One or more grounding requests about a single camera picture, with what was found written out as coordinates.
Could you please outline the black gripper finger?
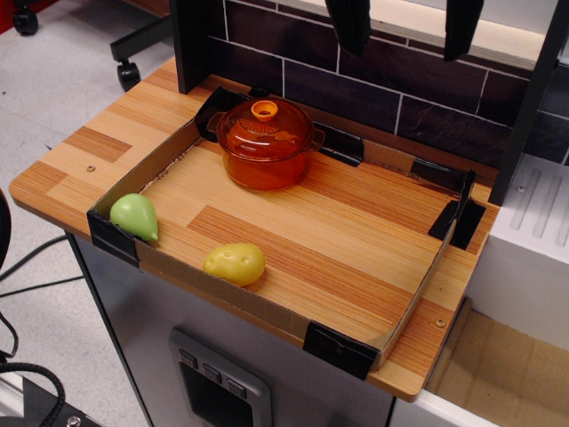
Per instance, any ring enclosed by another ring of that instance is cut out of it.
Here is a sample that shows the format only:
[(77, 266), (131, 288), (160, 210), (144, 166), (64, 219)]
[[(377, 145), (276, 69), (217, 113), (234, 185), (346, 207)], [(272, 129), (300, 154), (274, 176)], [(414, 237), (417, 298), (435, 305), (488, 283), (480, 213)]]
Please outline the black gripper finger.
[(345, 51), (361, 56), (371, 36), (369, 0), (325, 0), (337, 40)]
[(484, 0), (447, 0), (444, 61), (459, 59), (469, 52)]

